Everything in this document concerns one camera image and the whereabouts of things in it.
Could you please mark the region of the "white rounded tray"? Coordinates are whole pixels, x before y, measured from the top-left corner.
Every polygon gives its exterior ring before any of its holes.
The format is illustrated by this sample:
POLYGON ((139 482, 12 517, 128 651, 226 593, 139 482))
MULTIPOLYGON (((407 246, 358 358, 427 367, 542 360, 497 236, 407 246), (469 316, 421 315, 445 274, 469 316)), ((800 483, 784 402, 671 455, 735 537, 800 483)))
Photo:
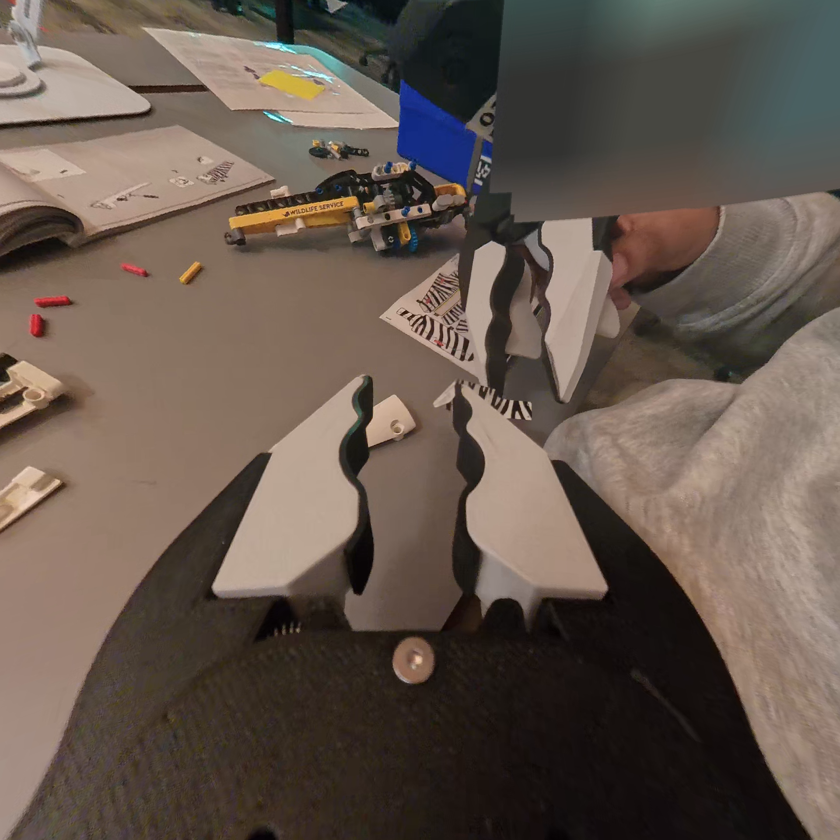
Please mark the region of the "white rounded tray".
POLYGON ((28 68, 23 51, 2 45, 1 124, 18 126, 139 116, 151 110, 140 94, 67 50, 40 48, 28 68))

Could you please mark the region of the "curved white lego panel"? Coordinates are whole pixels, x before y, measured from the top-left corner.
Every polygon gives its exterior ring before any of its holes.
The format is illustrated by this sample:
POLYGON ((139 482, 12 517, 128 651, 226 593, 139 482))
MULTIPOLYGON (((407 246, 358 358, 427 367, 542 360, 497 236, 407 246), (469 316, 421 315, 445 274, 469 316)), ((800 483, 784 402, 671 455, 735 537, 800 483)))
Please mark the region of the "curved white lego panel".
POLYGON ((390 395, 373 407, 367 424, 366 442, 369 448, 403 440, 417 428, 414 416, 401 398, 390 395))

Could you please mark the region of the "long white lego panel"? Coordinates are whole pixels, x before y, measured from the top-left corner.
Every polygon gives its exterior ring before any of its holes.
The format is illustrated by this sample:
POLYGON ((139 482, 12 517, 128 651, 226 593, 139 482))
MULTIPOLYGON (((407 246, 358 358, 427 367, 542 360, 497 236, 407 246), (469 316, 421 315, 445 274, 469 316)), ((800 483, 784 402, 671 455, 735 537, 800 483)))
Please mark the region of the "long white lego panel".
POLYGON ((42 469, 28 466, 1 490, 1 530, 52 495, 64 482, 42 469))

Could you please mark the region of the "white device on round base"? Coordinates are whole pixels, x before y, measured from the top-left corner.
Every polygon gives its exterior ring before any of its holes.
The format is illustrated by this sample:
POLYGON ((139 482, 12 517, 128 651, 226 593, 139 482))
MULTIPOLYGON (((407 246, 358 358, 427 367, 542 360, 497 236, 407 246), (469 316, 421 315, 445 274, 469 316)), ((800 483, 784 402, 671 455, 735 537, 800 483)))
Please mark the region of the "white device on round base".
POLYGON ((14 1, 7 32, 20 50, 26 67, 36 70, 41 65, 39 37, 46 1, 14 1))

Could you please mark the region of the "paper sheet with yellow patch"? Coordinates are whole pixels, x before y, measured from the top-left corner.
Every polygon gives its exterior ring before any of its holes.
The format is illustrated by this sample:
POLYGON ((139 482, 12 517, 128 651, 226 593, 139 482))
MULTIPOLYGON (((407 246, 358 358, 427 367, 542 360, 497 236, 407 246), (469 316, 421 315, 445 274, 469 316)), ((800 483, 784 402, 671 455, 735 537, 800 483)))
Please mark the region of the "paper sheet with yellow patch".
POLYGON ((233 111, 271 113, 320 130, 391 130, 398 121, 320 61, 293 48, 246 38, 145 28, 160 46, 233 111))

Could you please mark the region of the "person's right hand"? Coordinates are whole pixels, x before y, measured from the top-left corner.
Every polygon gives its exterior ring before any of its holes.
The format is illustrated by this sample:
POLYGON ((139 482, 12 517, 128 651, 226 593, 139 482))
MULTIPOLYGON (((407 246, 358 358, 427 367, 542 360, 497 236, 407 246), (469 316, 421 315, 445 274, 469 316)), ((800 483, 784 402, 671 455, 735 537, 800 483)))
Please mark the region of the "person's right hand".
POLYGON ((718 232, 721 208, 684 208, 619 216, 610 227, 610 298, 618 310, 691 266, 718 232))

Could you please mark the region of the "zebra sticker sheet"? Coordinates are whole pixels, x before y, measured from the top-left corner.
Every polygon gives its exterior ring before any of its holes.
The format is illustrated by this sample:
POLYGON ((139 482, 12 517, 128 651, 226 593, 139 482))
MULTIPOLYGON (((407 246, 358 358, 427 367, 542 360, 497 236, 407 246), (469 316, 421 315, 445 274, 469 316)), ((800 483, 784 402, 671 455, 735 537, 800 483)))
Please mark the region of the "zebra sticker sheet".
POLYGON ((436 273, 395 301, 381 320, 473 375, 474 342, 461 301, 458 267, 459 257, 454 255, 436 273))

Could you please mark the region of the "person's grey sweatshirt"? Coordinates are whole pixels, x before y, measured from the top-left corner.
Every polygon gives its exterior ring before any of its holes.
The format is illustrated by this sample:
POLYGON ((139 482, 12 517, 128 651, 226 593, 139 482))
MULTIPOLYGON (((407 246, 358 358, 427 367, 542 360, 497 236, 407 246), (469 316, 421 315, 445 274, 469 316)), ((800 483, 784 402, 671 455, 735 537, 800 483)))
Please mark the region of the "person's grey sweatshirt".
POLYGON ((813 838, 839 835, 838 327, 830 311, 741 384, 653 385, 544 446, 688 594, 813 838))

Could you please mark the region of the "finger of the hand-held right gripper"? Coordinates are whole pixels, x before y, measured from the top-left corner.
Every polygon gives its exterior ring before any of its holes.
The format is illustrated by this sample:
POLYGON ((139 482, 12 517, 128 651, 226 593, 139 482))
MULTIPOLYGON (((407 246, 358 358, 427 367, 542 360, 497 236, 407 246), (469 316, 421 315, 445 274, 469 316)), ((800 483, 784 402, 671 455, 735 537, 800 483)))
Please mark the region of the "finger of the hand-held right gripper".
POLYGON ((510 357, 537 360, 542 352, 531 270, 515 248, 490 241, 476 250, 465 277, 465 316, 476 377, 504 396, 510 357))
POLYGON ((537 282, 542 357, 557 402, 568 403, 581 379, 596 334, 615 337, 614 218, 542 222, 525 245, 547 277, 537 282))

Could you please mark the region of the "open instruction booklet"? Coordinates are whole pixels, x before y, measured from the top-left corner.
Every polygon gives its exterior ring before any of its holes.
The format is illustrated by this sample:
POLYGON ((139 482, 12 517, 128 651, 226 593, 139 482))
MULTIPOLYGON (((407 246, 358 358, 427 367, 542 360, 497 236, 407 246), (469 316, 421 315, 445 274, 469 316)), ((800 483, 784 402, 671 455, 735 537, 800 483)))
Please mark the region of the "open instruction booklet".
POLYGON ((1 152, 1 257, 77 248, 273 182, 181 126, 1 152))

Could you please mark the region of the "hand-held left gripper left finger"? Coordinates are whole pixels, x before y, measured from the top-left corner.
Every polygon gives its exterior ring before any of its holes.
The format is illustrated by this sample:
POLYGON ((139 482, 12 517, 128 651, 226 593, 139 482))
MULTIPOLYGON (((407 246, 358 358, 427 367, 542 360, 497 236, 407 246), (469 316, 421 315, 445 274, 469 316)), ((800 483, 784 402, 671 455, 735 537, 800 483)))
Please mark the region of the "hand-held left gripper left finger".
POLYGON ((372 378, 359 375, 271 448, 213 582, 217 598, 364 591, 374 540, 359 475, 372 415, 372 378))

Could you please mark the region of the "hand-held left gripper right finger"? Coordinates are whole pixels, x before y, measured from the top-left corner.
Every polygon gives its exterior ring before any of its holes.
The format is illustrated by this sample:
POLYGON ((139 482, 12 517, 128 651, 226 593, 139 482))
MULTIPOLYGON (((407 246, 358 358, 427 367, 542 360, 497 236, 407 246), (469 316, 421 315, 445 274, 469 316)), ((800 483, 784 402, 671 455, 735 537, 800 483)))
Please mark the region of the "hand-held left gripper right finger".
POLYGON ((526 625, 549 600, 601 601, 605 576, 546 452, 470 387, 451 402, 458 436, 453 572, 483 616, 511 602, 526 625))

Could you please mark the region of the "yellow lego helicopter model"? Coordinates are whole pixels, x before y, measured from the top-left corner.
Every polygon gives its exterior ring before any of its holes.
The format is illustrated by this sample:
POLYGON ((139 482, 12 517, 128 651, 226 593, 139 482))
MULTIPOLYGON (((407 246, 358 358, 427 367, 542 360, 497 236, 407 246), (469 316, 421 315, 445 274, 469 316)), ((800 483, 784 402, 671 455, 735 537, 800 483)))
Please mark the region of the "yellow lego helicopter model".
POLYGON ((265 201, 237 206, 224 240, 243 248, 250 236, 342 228, 350 242, 370 242, 378 253, 415 253, 421 231, 446 225, 468 209, 463 186, 435 185, 414 163, 389 161, 367 173, 339 172, 308 192, 290 193, 283 187, 265 201))

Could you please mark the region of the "blue plastic bin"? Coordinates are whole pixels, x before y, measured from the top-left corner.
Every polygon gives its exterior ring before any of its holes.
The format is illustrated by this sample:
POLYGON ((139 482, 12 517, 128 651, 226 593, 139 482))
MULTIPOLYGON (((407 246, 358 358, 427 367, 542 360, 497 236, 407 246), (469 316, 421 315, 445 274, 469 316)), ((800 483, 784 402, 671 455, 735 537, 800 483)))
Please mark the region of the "blue plastic bin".
POLYGON ((492 142, 411 88, 400 87, 397 153, 446 182, 480 193, 491 170, 492 142))

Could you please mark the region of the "white toy panel assembly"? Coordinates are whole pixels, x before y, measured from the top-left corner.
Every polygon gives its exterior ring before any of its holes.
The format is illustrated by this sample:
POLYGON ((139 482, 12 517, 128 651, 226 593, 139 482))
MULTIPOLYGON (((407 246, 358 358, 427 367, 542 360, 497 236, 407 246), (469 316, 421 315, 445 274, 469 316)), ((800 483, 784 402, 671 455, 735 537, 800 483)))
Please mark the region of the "white toy panel assembly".
POLYGON ((1 353, 1 428, 47 408, 63 396, 61 381, 36 366, 1 353))

